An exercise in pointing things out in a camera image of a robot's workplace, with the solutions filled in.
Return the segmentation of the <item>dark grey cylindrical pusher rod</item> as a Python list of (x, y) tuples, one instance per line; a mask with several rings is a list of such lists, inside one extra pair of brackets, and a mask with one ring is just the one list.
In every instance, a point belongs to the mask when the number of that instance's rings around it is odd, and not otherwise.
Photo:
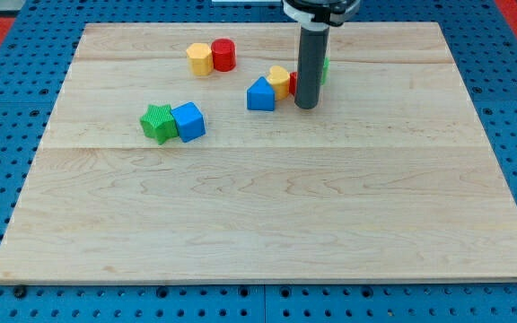
[(310, 31), (301, 27), (294, 95), (301, 109), (313, 109), (319, 103), (328, 39), (329, 28)]

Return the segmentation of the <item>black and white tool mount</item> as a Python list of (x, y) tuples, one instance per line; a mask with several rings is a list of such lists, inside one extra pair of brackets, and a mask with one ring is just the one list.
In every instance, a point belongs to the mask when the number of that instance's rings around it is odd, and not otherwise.
[(309, 31), (340, 27), (360, 9), (361, 0), (283, 0), (284, 13)]

